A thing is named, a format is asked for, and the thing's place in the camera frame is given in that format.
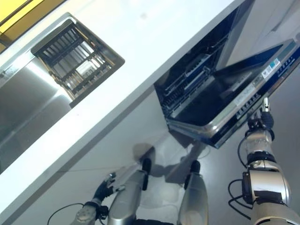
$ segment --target grey floor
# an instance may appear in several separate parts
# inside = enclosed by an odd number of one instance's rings
[[[300,214],[299,84],[300,70],[297,70],[270,97],[276,135],[273,150],[292,189],[291,207],[298,214]],[[233,179],[240,179],[244,171],[238,161],[237,146],[246,130],[247,127],[243,126],[218,150],[198,143],[183,148],[173,136],[166,134],[155,146],[153,176],[149,180],[149,189],[142,194],[137,216],[175,224],[184,194],[179,183],[186,174],[186,165],[193,158],[198,158],[208,192],[209,223],[251,224],[227,205],[230,198],[227,185]],[[234,195],[240,195],[241,184],[234,184],[232,192]],[[241,210],[250,215],[250,210]]]

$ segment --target label sticker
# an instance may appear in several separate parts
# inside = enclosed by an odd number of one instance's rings
[[[265,68],[264,71],[262,71],[262,76],[265,79],[267,76],[269,76],[270,73],[280,64],[280,61],[278,58],[276,58],[273,62],[271,62],[267,68]]]
[[[234,100],[233,102],[239,106],[243,104],[245,99],[249,97],[249,95],[255,90],[254,85],[251,83],[249,84]]]

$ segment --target white wall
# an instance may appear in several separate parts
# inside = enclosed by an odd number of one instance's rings
[[[256,0],[227,65],[294,38],[300,30],[299,10],[299,0]]]

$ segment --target yellow wall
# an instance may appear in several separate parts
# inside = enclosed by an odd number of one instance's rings
[[[10,26],[22,18],[26,13],[32,10],[43,0],[33,0],[23,9],[21,9],[16,15],[0,27],[0,32],[4,33]],[[9,14],[15,11],[21,6],[26,0],[0,0],[0,21],[4,20]]]

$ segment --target stainless steel sink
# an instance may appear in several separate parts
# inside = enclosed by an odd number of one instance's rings
[[[124,62],[66,13],[0,65],[0,173]]]
[[[71,110],[71,98],[33,58],[0,88],[0,171]]]

